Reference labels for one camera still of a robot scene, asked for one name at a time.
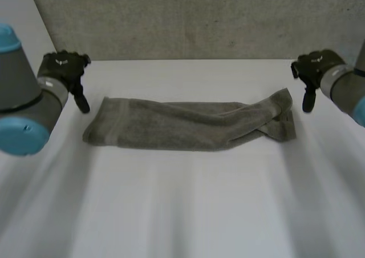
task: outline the gray robot arm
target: gray robot arm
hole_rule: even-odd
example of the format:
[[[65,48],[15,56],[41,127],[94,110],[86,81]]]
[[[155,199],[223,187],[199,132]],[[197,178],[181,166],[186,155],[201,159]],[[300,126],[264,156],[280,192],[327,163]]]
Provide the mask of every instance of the gray robot arm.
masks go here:
[[[19,156],[39,152],[69,92],[81,112],[89,112],[80,81],[89,63],[87,55],[46,54],[35,77],[13,29],[0,24],[0,150]]]
[[[303,111],[312,112],[315,91],[321,91],[343,112],[365,127],[365,42],[355,67],[331,50],[300,55],[291,64],[294,78],[306,84]]]

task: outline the white table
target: white table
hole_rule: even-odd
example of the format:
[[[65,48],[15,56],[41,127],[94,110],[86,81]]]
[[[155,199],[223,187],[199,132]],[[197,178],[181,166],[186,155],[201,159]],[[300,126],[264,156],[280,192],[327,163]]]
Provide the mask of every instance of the white table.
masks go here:
[[[36,70],[50,38],[32,0],[7,3],[1,17]],[[90,114],[69,100],[42,152],[0,154],[0,257],[364,257],[365,130],[323,95],[303,114],[289,64],[93,62],[83,80]],[[208,153],[81,140],[106,95],[254,103],[283,87],[298,134],[289,143]]]

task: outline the gray wall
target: gray wall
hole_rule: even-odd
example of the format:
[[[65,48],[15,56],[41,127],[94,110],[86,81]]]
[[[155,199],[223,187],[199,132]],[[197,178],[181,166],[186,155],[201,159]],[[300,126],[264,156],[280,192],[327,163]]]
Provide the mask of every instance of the gray wall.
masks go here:
[[[94,60],[296,58],[353,62],[365,0],[35,0],[57,49]]]

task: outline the blue joint cap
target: blue joint cap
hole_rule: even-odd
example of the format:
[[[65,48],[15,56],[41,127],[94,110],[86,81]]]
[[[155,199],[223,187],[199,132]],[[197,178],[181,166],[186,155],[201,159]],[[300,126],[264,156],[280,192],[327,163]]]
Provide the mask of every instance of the blue joint cap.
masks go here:
[[[39,152],[48,142],[48,129],[28,118],[0,118],[0,150],[17,156]]]
[[[365,96],[356,104],[352,112],[352,118],[354,118],[357,124],[365,127]]]
[[[15,51],[21,46],[22,43],[13,28],[8,24],[0,23],[0,53]]]

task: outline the gray towel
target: gray towel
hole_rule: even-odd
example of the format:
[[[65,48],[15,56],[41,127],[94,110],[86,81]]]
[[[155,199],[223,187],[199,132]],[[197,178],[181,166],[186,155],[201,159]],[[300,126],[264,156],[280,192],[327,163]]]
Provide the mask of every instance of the gray towel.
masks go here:
[[[104,98],[83,140],[95,146],[188,151],[227,150],[262,135],[283,142],[295,138],[292,102],[287,89],[252,105]]]

